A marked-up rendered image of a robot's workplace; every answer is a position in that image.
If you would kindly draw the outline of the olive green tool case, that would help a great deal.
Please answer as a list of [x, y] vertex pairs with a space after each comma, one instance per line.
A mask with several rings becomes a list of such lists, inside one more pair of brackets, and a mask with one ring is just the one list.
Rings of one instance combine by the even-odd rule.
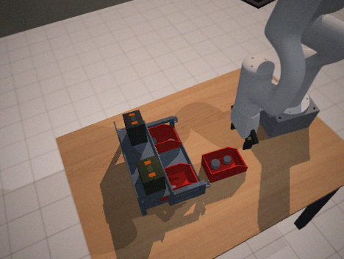
[[166, 189], [165, 175], [156, 155], [139, 160], [136, 164], [146, 195]]

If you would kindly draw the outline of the red bin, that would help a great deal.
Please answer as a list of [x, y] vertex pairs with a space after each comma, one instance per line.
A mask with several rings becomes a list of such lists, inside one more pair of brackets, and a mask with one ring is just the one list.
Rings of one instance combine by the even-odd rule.
[[[161, 124], [148, 128], [151, 137], [157, 139], [155, 147], [158, 154], [180, 147], [180, 140], [173, 126]], [[169, 140], [174, 139], [175, 141]]]
[[173, 191], [198, 182], [195, 172], [190, 164], [178, 163], [164, 168], [164, 170], [168, 176], [170, 184], [176, 186], [175, 188], [172, 188]]
[[[232, 159], [230, 164], [223, 162], [223, 157], [226, 155]], [[218, 169], [211, 167], [211, 161], [213, 159], [220, 161], [220, 167]], [[240, 153], [236, 148], [232, 147], [226, 147], [202, 155], [201, 164], [210, 183], [247, 171], [247, 165]]]

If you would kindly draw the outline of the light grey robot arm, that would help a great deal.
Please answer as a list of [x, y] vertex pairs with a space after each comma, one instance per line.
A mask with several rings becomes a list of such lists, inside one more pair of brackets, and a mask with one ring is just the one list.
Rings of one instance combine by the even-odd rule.
[[[309, 106], [307, 91], [322, 65], [344, 59], [344, 22], [328, 15], [342, 8], [344, 0], [278, 0], [265, 36], [279, 56], [279, 82], [273, 79], [275, 65], [270, 58], [246, 57], [235, 107], [248, 115], [264, 110], [269, 117], [303, 113]], [[309, 48], [302, 49], [301, 44]]]

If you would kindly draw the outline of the dark grey tool case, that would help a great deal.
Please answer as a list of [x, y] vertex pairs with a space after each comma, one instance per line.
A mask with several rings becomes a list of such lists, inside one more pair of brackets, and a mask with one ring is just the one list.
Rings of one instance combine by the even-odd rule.
[[126, 131], [132, 146], [148, 141], [144, 120], [139, 110], [122, 114]]

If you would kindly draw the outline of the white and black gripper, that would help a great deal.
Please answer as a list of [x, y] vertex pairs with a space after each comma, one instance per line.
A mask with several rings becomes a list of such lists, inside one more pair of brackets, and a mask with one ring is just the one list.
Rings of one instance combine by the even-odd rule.
[[[232, 112], [230, 119], [231, 130], [236, 129], [241, 138], [245, 138], [243, 144], [243, 150], [250, 149], [252, 145], [259, 143], [257, 139], [257, 130], [259, 126], [259, 116], [260, 113], [248, 115], [241, 113], [236, 107], [235, 104], [231, 106]], [[238, 112], [239, 111], [239, 112]], [[248, 140], [248, 137], [251, 137], [251, 140]]]

